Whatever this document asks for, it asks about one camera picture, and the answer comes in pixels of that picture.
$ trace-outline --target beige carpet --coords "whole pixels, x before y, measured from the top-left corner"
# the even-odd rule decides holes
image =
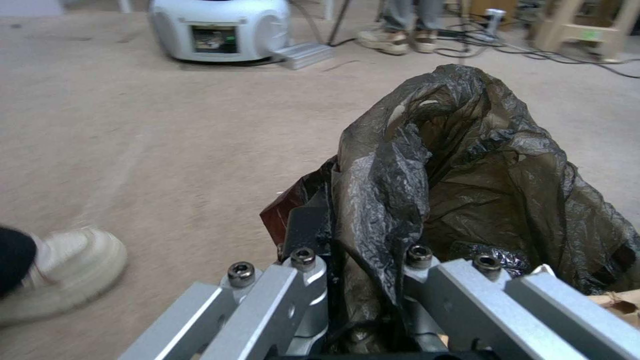
[[[374,17],[375,2],[355,3],[342,38]],[[268,266],[259,211],[380,97],[452,62],[351,43],[299,71],[188,65],[160,54],[144,13],[98,10],[109,9],[0,19],[0,221],[41,235],[97,225],[127,245],[129,266],[88,306],[0,329],[2,359],[113,359],[193,281],[217,282],[241,259]],[[299,17],[294,33],[312,39]],[[640,57],[639,40],[624,57]],[[640,225],[640,81],[495,51],[466,64],[510,86]]]

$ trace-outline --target hex socket bolt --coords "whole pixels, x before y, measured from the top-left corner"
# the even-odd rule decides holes
[[[316,253],[308,247],[301,247],[291,253],[291,265],[294,268],[308,272],[316,267]]]
[[[476,256],[473,266],[491,281],[496,281],[500,277],[500,261],[491,255]]]
[[[431,259],[433,259],[433,252],[424,245],[413,244],[406,251],[406,263],[414,268],[429,268]]]
[[[255,281],[255,269],[251,263],[240,261],[229,267],[227,276],[231,286],[235,288],[245,288]]]

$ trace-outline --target metal linkage arm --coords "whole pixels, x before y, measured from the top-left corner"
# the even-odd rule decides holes
[[[121,360],[264,360],[307,355],[328,328],[326,264],[307,248],[264,273],[233,264],[221,286],[195,283]]]
[[[120,360],[190,359],[211,341],[235,308],[231,289],[196,282],[120,356]]]
[[[420,251],[428,252],[428,266],[416,261]],[[405,292],[422,304],[456,347],[477,350],[474,347],[488,345],[504,359],[584,359],[502,291],[509,276],[499,264],[479,258],[474,266],[464,259],[438,265],[430,254],[421,245],[409,249]]]
[[[591,359],[640,359],[640,332],[553,275],[507,282],[504,291]]]
[[[306,272],[288,267],[290,261],[283,266],[271,265],[201,360],[263,360],[268,354],[285,354],[311,303],[326,298],[326,265],[320,257],[315,261],[315,268]],[[321,330],[326,327],[326,317],[316,322]]]

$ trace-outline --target shoe sole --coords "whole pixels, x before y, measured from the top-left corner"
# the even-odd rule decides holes
[[[369,49],[375,49],[389,55],[405,55],[409,52],[409,44],[395,45],[389,42],[376,42],[358,39],[358,43]]]
[[[424,42],[414,42],[415,50],[418,53],[431,54],[436,49],[436,44],[426,44]]]
[[[92,254],[102,254],[91,271],[61,285],[50,285],[33,292],[9,294],[0,300],[0,326],[64,313],[98,297],[119,279],[127,264],[127,251],[110,233],[89,230],[95,240]]]

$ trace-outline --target beige shoe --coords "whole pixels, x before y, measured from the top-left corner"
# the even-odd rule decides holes
[[[0,299],[0,325],[62,313],[88,302],[109,288],[127,262],[120,240],[89,228],[54,234],[38,252],[46,252],[46,257],[31,266],[23,287]]]
[[[436,48],[438,30],[415,30],[413,32],[413,44],[419,53],[432,53]]]
[[[409,41],[404,31],[389,31],[384,28],[361,31],[358,33],[358,42],[369,49],[391,55],[404,55],[409,52]]]

